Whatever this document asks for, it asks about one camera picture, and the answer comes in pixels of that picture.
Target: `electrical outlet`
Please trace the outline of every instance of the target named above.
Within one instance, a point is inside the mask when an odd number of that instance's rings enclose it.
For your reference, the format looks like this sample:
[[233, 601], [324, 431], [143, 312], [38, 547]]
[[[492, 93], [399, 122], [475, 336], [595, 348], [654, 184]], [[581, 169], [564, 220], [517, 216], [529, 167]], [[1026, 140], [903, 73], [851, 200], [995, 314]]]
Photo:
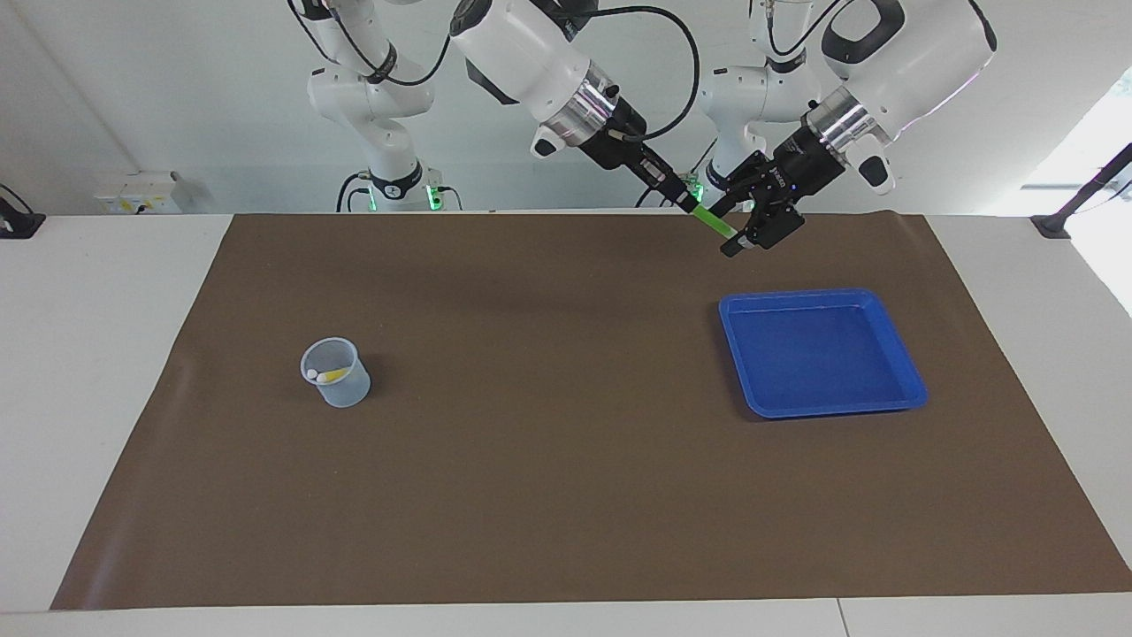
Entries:
[[192, 200], [171, 172], [122, 175], [100, 186], [94, 198], [109, 214], [181, 214]]

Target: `black clamp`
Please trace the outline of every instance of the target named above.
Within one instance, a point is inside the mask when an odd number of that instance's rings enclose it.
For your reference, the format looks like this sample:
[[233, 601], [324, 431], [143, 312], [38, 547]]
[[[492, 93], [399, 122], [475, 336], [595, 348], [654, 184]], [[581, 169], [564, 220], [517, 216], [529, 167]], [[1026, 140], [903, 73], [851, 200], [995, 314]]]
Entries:
[[386, 181], [380, 177], [375, 174], [369, 175], [369, 181], [377, 186], [377, 189], [381, 191], [385, 198], [391, 200], [401, 200], [409, 195], [409, 191], [413, 189], [414, 186], [421, 182], [421, 178], [424, 177], [424, 167], [421, 166], [421, 162], [417, 162], [417, 167], [408, 177], [402, 177], [394, 181]]
[[797, 188], [782, 169], [761, 150], [747, 157], [723, 181], [727, 183], [723, 188], [726, 193], [712, 206], [712, 214], [722, 217], [740, 201], [754, 201], [747, 224], [720, 247], [724, 255], [735, 256], [754, 246], [770, 249], [806, 223], [794, 207]]
[[394, 67], [397, 66], [397, 48], [389, 42], [389, 52], [385, 55], [385, 61], [381, 66], [377, 67], [374, 75], [366, 78], [366, 81], [370, 84], [380, 84], [389, 78], [389, 74], [393, 72]]
[[45, 218], [43, 214], [24, 214], [0, 197], [0, 219], [7, 223], [7, 226], [0, 223], [0, 239], [31, 239]]

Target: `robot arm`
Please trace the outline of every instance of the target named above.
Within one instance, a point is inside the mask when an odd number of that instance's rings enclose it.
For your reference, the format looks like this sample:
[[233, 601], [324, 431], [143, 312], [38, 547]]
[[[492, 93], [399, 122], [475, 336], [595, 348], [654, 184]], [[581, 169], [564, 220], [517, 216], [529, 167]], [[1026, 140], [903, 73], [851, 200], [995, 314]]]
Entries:
[[[813, 0], [778, 0], [770, 3], [775, 43], [801, 41], [811, 24]], [[758, 122], [798, 121], [822, 96], [822, 86], [805, 48], [775, 52], [767, 31], [767, 12], [752, 3], [751, 40], [765, 58], [763, 66], [730, 66], [712, 71], [700, 92], [700, 106], [715, 124], [715, 153], [697, 175], [704, 186], [704, 205], [712, 205], [727, 189], [727, 175], [743, 160], [766, 152]]]
[[[408, 5], [417, 0], [387, 0]], [[303, 19], [329, 60], [307, 83], [310, 103], [323, 117], [350, 130], [369, 164], [372, 199], [381, 210], [437, 209], [443, 199], [431, 188], [439, 173], [417, 156], [400, 118], [428, 112], [430, 81], [406, 86], [424, 70], [401, 55], [377, 20], [374, 0], [302, 0]]]
[[[645, 120], [619, 87], [571, 44], [584, 21], [569, 12], [595, 6], [593, 0], [561, 0], [561, 6], [551, 0], [462, 0], [452, 20], [452, 42], [472, 64], [473, 79], [482, 78], [500, 101], [523, 104], [539, 122], [531, 144], [535, 156], [577, 147], [606, 170], [627, 166], [685, 212], [698, 207], [711, 216], [644, 144]], [[726, 224], [712, 226], [726, 232]]]
[[[766, 0], [771, 5], [774, 0]], [[719, 216], [754, 201], [744, 231], [723, 246], [770, 248], [804, 223], [794, 205], [847, 169], [878, 193], [894, 186], [884, 148], [966, 87], [997, 38], [974, 0], [850, 0], [826, 28], [822, 52], [844, 83], [801, 118], [771, 157], [755, 152], [727, 177]]]

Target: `green marker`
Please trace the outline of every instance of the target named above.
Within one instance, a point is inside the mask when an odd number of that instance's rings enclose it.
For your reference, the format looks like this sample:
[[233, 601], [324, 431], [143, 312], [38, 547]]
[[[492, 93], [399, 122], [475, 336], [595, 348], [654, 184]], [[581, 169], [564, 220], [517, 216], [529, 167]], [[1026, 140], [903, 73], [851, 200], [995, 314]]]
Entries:
[[719, 232], [724, 239], [730, 239], [731, 236], [739, 233], [738, 230], [731, 227], [727, 221], [715, 216], [712, 212], [705, 208], [703, 205], [697, 205], [692, 214], [696, 216], [700, 221], [703, 221], [704, 225], [711, 227], [712, 230]]

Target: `green light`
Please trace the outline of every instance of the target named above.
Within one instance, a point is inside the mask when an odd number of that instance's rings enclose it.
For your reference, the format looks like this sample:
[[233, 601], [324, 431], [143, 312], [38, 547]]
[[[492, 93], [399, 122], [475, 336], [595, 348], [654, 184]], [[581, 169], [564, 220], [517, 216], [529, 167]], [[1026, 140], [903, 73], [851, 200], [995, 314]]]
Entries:
[[444, 207], [444, 196], [436, 188], [436, 186], [428, 186], [428, 203], [432, 210], [438, 210]]
[[688, 191], [692, 196], [696, 198], [697, 201], [704, 200], [704, 184], [700, 182], [700, 178], [692, 173], [686, 173], [680, 175], [680, 180], [687, 186]]

